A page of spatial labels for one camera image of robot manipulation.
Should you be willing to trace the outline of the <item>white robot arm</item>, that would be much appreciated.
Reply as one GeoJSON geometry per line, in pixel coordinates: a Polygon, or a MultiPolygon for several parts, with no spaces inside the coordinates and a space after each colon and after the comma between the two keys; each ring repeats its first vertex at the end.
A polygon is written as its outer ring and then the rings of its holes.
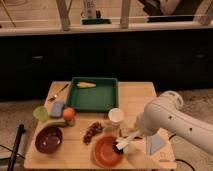
{"type": "Polygon", "coordinates": [[[213,125],[181,112],[183,104],[177,92],[166,91],[145,106],[136,118],[136,126],[145,136],[166,129],[213,155],[213,125]]]}

